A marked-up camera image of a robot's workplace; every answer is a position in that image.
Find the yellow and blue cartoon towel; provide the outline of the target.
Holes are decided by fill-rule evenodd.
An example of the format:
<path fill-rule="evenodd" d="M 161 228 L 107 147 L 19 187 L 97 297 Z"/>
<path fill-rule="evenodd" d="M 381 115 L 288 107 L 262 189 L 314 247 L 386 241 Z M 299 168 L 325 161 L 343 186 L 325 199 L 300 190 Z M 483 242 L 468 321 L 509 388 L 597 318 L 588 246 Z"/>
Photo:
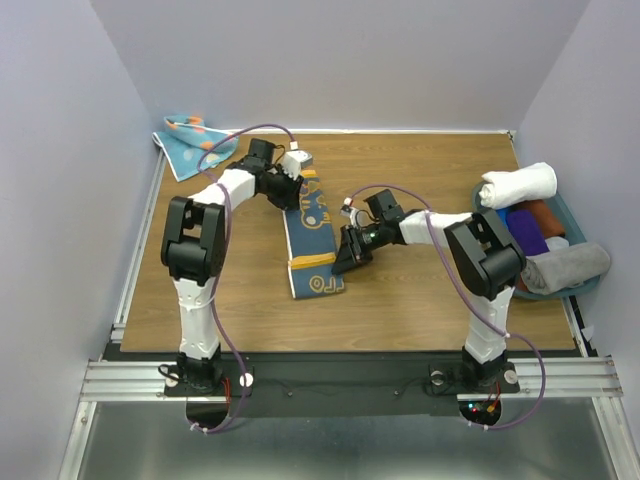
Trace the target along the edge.
<path fill-rule="evenodd" d="M 337 247 L 320 178 L 314 169 L 305 169 L 301 175 L 299 209 L 283 213 L 288 278 L 295 300 L 345 290 L 343 276 L 332 273 Z"/>

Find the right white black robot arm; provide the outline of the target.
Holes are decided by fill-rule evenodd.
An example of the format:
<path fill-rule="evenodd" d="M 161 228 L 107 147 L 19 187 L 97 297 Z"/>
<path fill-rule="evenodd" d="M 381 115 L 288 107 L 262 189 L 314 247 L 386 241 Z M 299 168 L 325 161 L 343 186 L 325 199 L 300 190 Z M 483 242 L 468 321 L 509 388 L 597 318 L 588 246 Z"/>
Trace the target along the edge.
<path fill-rule="evenodd" d="M 469 331 L 459 367 L 463 384 L 482 390 L 506 366 L 507 317 L 525 256 L 498 214 L 439 214 L 430 208 L 403 208 L 389 189 L 365 199 L 367 210 L 348 197 L 340 213 L 349 223 L 341 240 L 334 274 L 360 268 L 387 245 L 431 245 L 441 255 L 454 288 L 470 311 Z"/>

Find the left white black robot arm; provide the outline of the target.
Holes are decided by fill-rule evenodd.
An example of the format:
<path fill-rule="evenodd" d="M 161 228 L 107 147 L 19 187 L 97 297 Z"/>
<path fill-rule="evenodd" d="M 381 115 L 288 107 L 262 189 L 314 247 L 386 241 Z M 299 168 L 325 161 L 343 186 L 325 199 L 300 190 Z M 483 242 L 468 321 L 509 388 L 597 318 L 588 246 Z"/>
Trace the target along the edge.
<path fill-rule="evenodd" d="M 274 144 L 252 139 L 247 155 L 229 164 L 217 181 L 169 202 L 161 262 L 177 292 L 181 323 L 176 365 L 160 369 L 170 388 L 204 396 L 226 384 L 213 306 L 233 210 L 258 194 L 282 211 L 297 210 L 302 170 L 313 163 L 313 156 L 296 143 L 278 162 L 273 160 L 274 150 Z"/>

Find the blue polka dot towel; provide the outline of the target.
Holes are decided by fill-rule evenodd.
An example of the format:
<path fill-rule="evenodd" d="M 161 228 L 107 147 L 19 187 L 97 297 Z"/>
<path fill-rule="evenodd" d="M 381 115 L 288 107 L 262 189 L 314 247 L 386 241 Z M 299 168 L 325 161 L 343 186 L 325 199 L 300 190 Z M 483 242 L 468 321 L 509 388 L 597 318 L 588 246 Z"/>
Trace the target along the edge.
<path fill-rule="evenodd" d="M 164 153 L 175 180 L 182 182 L 200 172 L 198 162 L 204 153 L 228 135 L 207 127 L 200 117 L 172 115 L 164 118 L 163 129 L 153 132 L 152 140 Z"/>

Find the blue rolled towel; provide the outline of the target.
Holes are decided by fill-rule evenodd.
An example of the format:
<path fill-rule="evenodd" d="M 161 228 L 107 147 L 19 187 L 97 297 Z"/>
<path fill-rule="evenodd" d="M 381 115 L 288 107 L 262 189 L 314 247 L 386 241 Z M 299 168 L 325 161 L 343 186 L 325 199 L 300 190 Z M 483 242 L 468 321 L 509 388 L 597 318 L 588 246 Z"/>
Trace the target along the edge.
<path fill-rule="evenodd" d="M 509 208 L 502 208 L 502 209 L 498 209 L 496 211 L 499 219 L 501 220 L 501 222 L 505 225 L 505 227 L 508 227 L 508 215 L 510 213 L 510 209 Z"/>

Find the purple rolled towel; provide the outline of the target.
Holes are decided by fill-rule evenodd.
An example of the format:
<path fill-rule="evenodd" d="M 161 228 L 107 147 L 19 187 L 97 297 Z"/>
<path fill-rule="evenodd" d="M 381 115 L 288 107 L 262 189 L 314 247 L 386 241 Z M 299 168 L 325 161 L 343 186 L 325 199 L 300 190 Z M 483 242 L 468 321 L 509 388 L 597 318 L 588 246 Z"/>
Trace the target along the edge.
<path fill-rule="evenodd" d="M 549 251 L 539 225 L 529 211 L 512 211 L 507 215 L 506 221 L 509 232 L 526 256 L 537 256 Z"/>

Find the brown rolled towel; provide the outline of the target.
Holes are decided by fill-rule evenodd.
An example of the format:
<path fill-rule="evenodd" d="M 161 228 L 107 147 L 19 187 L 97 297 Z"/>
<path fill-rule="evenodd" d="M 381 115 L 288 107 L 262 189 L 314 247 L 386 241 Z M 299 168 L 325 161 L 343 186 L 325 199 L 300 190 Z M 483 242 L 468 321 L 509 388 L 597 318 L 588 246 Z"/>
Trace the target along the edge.
<path fill-rule="evenodd" d="M 564 237 L 566 230 L 562 222 L 552 212 L 544 200 L 528 200 L 515 205 L 516 210 L 525 210 L 532 214 L 543 237 Z"/>

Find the grey rolled towel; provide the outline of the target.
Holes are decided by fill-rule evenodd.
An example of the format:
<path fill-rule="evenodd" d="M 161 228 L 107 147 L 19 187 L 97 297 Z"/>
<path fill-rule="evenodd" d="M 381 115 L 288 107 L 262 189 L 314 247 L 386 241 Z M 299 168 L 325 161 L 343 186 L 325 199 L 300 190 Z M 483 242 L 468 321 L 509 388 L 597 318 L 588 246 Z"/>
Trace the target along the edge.
<path fill-rule="evenodd" d="M 597 243 L 586 242 L 529 256 L 521 279 L 529 292 L 550 295 L 581 286 L 605 274 L 610 266 L 607 251 Z"/>

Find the white small rolled towel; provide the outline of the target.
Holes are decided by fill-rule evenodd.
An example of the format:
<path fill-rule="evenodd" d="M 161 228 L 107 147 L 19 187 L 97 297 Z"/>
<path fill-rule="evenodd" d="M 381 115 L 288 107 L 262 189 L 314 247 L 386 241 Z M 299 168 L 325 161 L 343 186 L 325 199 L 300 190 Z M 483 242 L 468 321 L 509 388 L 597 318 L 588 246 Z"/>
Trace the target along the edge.
<path fill-rule="evenodd" d="M 570 242 L 562 236 L 553 236 L 545 239 L 549 251 L 557 251 L 570 246 Z"/>

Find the teal plastic basket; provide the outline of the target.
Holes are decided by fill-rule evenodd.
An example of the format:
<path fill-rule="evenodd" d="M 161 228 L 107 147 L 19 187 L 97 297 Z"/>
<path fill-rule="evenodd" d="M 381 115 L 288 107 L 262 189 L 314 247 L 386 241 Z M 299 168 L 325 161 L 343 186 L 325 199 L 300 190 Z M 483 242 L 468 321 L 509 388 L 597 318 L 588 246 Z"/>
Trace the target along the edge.
<path fill-rule="evenodd" d="M 472 189 L 471 205 L 472 205 L 473 211 L 477 211 L 482 207 L 479 192 L 484 184 L 485 182 L 481 181 L 478 184 L 476 184 Z M 545 203 L 550 208 L 551 212 L 565 227 L 565 231 L 566 231 L 565 238 L 567 239 L 567 241 L 571 246 L 587 242 L 585 235 L 583 234 L 573 214 L 571 213 L 570 209 L 568 208 L 564 199 L 559 193 L 557 193 L 552 198 L 546 199 Z M 565 288 L 557 292 L 554 292 L 550 295 L 539 295 L 539 294 L 531 293 L 531 292 L 516 288 L 513 296 L 516 298 L 521 298 L 521 299 L 526 299 L 531 301 L 541 301 L 541 300 L 556 299 L 556 298 L 560 299 L 560 298 L 566 298 L 570 296 L 578 296 L 578 295 L 586 294 L 592 291 L 598 285 L 599 280 L 600 280 L 600 277 L 595 276 L 585 282 L 582 282 L 581 284 L 573 288 Z"/>

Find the black mounting base plate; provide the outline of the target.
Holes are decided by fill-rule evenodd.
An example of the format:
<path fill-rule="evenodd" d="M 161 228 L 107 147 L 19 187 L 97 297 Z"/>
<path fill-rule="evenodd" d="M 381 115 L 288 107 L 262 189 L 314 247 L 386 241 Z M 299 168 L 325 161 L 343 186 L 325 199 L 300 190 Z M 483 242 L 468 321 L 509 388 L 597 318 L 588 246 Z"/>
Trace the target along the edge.
<path fill-rule="evenodd" d="M 92 365 L 84 394 L 101 401 L 170 401 L 185 407 L 187 418 L 217 426 L 227 415 L 269 417 L 358 417 L 427 414 L 494 421 L 500 400 L 519 390 L 508 363 L 490 385 L 471 386 L 460 374 L 457 353 L 250 353 L 245 358 L 252 382 L 231 355 L 220 360 L 226 384 L 211 395 L 189 395 L 170 388 L 161 375 L 167 360 L 108 361 Z"/>

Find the aluminium extrusion frame rail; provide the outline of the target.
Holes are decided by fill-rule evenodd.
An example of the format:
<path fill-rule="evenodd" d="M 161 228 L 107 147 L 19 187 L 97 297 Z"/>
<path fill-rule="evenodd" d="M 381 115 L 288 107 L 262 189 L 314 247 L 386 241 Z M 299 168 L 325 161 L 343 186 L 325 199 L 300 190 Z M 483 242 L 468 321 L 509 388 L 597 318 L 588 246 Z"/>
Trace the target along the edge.
<path fill-rule="evenodd" d="M 98 445 L 98 430 L 104 423 L 107 428 L 106 420 L 100 423 L 104 419 L 100 419 L 99 415 L 101 407 L 105 405 L 115 404 L 121 407 L 127 406 L 131 409 L 131 405 L 134 407 L 138 404 L 147 405 L 146 408 L 151 406 L 162 407 L 163 405 L 169 405 L 173 407 L 194 407 L 194 406 L 215 406 L 222 407 L 222 397 L 187 397 L 187 396 L 168 396 L 165 394 L 165 378 L 157 371 L 157 367 L 162 363 L 175 363 L 169 361 L 168 353 L 158 352 L 133 352 L 123 353 L 120 351 L 122 339 L 124 338 L 125 327 L 128 325 L 128 319 L 130 315 L 130 307 L 132 305 L 135 284 L 139 278 L 140 268 L 143 260 L 143 247 L 147 246 L 149 232 L 152 223 L 152 214 L 155 211 L 159 192 L 161 190 L 161 183 L 163 180 L 164 172 L 166 170 L 166 160 L 164 154 L 160 153 L 157 161 L 157 165 L 154 169 L 154 173 L 151 180 L 151 186 L 149 188 L 149 195 L 146 202 L 146 211 L 143 220 L 143 224 L 140 228 L 138 239 L 136 241 L 136 250 L 131 260 L 129 271 L 127 273 L 123 292 L 120 297 L 119 306 L 117 309 L 116 317 L 113 321 L 111 328 L 109 342 L 105 346 L 102 356 L 98 361 L 90 361 L 87 365 L 83 385 L 80 393 L 79 406 L 76 411 L 76 417 L 74 420 L 74 426 L 72 427 L 72 433 L 67 445 L 63 464 L 61 467 L 61 473 L 59 479 L 98 479 L 102 476 L 100 473 L 98 464 L 99 459 L 106 459 L 106 467 L 104 472 L 124 472 L 124 473 L 108 473 L 105 478 L 107 479 L 124 479 L 126 472 L 131 470 L 134 466 L 134 460 L 140 460 L 136 465 L 141 465 L 141 472 L 147 475 L 150 474 L 149 479 L 173 478 L 164 475 L 169 474 L 169 467 L 159 467 L 159 473 L 151 473 L 151 467 L 155 467 L 156 460 L 148 460 L 150 463 L 145 463 L 147 457 L 142 457 L 142 444 L 136 446 L 135 442 L 129 442 L 131 447 L 124 447 L 124 441 L 133 441 L 133 436 L 129 438 L 129 435 L 133 433 L 124 433 L 125 427 L 129 428 L 128 431 L 136 432 L 133 424 L 123 424 L 121 430 L 113 427 L 109 430 L 111 437 L 115 438 L 114 442 L 122 439 L 124 453 L 114 453 L 109 456 L 107 452 L 107 446 Z M 476 448 L 480 445 L 482 439 L 486 438 L 492 440 L 495 438 L 487 434 L 480 434 L 482 426 L 474 426 L 476 424 L 469 423 L 469 420 L 464 419 L 462 416 L 453 417 L 445 416 L 446 402 L 451 403 L 453 396 L 436 396 L 430 397 L 421 393 L 422 390 L 416 390 L 413 387 L 421 387 L 420 378 L 414 378 L 411 380 L 413 383 L 396 386 L 396 383 L 391 382 L 393 380 L 389 375 L 397 373 L 402 365 L 406 364 L 408 368 L 411 366 L 413 370 L 420 366 L 426 365 L 427 359 L 447 360 L 449 357 L 453 358 L 452 352 L 347 352 L 347 353 L 335 353 L 335 352 L 316 352 L 316 353 L 299 353 L 285 352 L 285 353 L 249 353 L 245 352 L 243 355 L 245 362 L 248 365 L 251 359 L 255 356 L 256 364 L 261 367 L 265 367 L 267 373 L 285 372 L 282 373 L 282 379 L 267 378 L 266 387 L 269 390 L 267 393 L 267 400 L 264 404 L 266 411 L 258 412 L 259 416 L 245 416 L 239 417 L 231 425 L 232 428 L 248 428 L 251 432 L 258 432 L 252 435 L 256 435 L 249 440 L 238 440 L 240 445 L 238 448 L 241 450 L 231 450 L 231 453 L 248 452 L 249 447 L 255 446 L 258 448 L 262 444 L 256 443 L 261 440 L 262 437 L 266 438 L 266 434 L 270 433 L 270 428 L 275 431 L 276 427 L 286 427 L 286 432 L 297 432 L 298 430 L 292 430 L 294 427 L 305 428 L 307 430 L 300 430 L 300 435 L 305 434 L 309 437 L 309 442 L 316 441 L 317 448 L 322 447 L 322 452 L 329 452 L 329 446 L 334 444 L 328 444 L 330 440 L 322 440 L 320 442 L 319 436 L 316 435 L 313 428 L 320 428 L 325 423 L 328 426 L 341 428 L 339 430 L 340 435 L 335 443 L 336 448 L 341 445 L 347 445 L 347 441 L 352 440 L 356 442 L 355 446 L 365 447 L 364 443 L 359 445 L 359 441 L 356 439 L 356 433 L 361 432 L 373 432 L 373 427 L 380 426 L 384 432 L 383 437 L 371 437 L 373 440 L 391 440 L 392 433 L 399 433 L 394 430 L 395 426 L 402 422 L 409 422 L 410 420 L 415 423 L 416 428 L 419 429 L 418 433 L 433 433 L 436 435 L 436 443 L 433 447 L 429 447 L 425 450 L 426 453 L 420 453 L 418 460 L 424 465 L 436 465 L 435 460 L 444 459 L 444 453 L 451 453 L 453 449 L 456 452 L 459 449 L 460 452 L 465 452 L 462 460 L 459 462 L 456 460 L 454 466 L 456 468 L 460 466 L 462 470 L 458 469 L 460 475 L 464 478 L 472 478 L 472 474 L 477 474 L 478 479 L 517 479 L 518 475 L 521 479 L 525 478 L 525 473 L 510 476 L 510 470 L 518 466 L 525 465 L 525 453 L 532 453 L 534 446 L 551 446 L 551 440 L 545 440 L 551 438 L 545 436 L 551 432 L 554 428 L 554 432 L 562 433 L 559 429 L 560 422 L 562 425 L 568 425 L 566 432 L 570 434 L 570 440 L 576 438 L 575 445 L 577 448 L 577 457 L 574 455 L 574 450 L 569 443 L 560 444 L 557 450 L 556 447 L 552 447 L 551 462 L 548 467 L 543 464 L 527 464 L 530 465 L 531 475 L 542 475 L 549 479 L 559 479 L 561 475 L 561 467 L 569 467 L 569 455 L 573 455 L 571 458 L 576 458 L 578 463 L 573 463 L 575 466 L 575 472 L 578 472 L 578 467 L 585 467 L 580 471 L 586 473 L 576 473 L 577 479 L 589 479 L 591 474 L 591 468 L 582 464 L 579 464 L 582 450 L 587 452 L 587 447 L 591 448 L 594 453 L 585 453 L 585 462 L 587 460 L 597 460 L 596 466 L 603 465 L 605 476 L 601 478 L 609 479 L 639 479 L 639 460 L 637 452 L 634 447 L 633 439 L 629 431 L 628 422 L 626 420 L 625 412 L 621 402 L 622 388 L 619 382 L 617 371 L 615 368 L 615 362 L 611 356 L 609 357 L 595 357 L 588 355 L 588 349 L 585 346 L 585 340 L 582 338 L 582 343 L 577 347 L 577 354 L 568 355 L 568 351 L 547 351 L 540 352 L 543 362 L 545 364 L 546 383 L 543 402 L 540 403 L 539 408 L 536 409 L 537 413 L 534 413 L 530 417 L 532 423 L 523 422 L 520 426 L 505 429 L 503 433 L 509 437 L 506 440 L 506 446 L 504 451 L 499 451 L 503 460 L 495 460 L 498 463 L 489 463 L 489 466 L 498 466 L 499 471 L 495 474 L 492 472 L 482 473 L 480 472 L 481 460 L 485 459 L 484 453 L 479 451 L 469 450 L 470 448 Z M 340 380 L 336 381 L 324 381 L 325 383 L 318 384 L 314 387 L 311 383 L 300 383 L 299 380 L 294 382 L 291 380 L 294 370 L 292 368 L 294 356 L 302 355 L 304 365 L 308 364 L 308 369 L 321 368 L 326 366 L 326 372 L 328 373 L 329 366 L 333 368 L 331 371 L 337 371 L 342 375 Z M 507 412 L 509 414 L 514 413 L 515 417 L 520 418 L 520 410 L 516 412 L 516 407 L 526 407 L 524 403 L 529 402 L 535 406 L 536 400 L 539 397 L 541 387 L 541 372 L 540 365 L 537 357 L 532 352 L 516 351 L 511 355 L 511 362 L 513 367 L 507 375 L 508 379 L 514 379 L 516 374 L 519 380 L 518 392 L 502 393 L 501 399 L 502 406 L 510 407 Z M 363 404 L 361 410 L 347 410 L 343 413 L 345 415 L 338 416 L 340 413 L 338 403 L 340 399 L 347 399 L 353 402 L 365 400 L 369 403 Z M 528 407 L 524 408 L 524 413 L 527 413 Z M 160 418 L 158 415 L 155 417 L 149 417 L 152 426 L 162 427 L 158 431 L 169 432 L 168 428 L 173 426 L 177 420 L 171 420 L 173 423 L 169 424 L 169 420 L 154 420 Z M 168 453 L 160 453 L 160 447 L 164 444 L 158 444 L 157 447 L 149 447 L 150 453 L 160 454 L 160 458 L 171 460 L 171 465 L 177 465 L 179 472 L 187 472 L 187 466 L 190 467 L 189 472 L 194 472 L 194 479 L 206 479 L 207 475 L 212 473 L 212 469 L 217 469 L 218 457 L 214 457 L 212 453 L 207 453 L 204 440 L 197 440 L 196 434 L 190 434 L 187 432 L 188 421 L 180 414 L 180 425 L 176 435 L 180 434 L 178 446 L 169 446 Z M 249 430 L 225 430 L 220 435 L 233 434 L 231 440 L 235 441 L 237 434 L 249 431 Z M 575 473 L 574 467 L 569 468 L 570 474 Z M 596 479 L 597 475 L 592 476 L 591 479 Z"/>

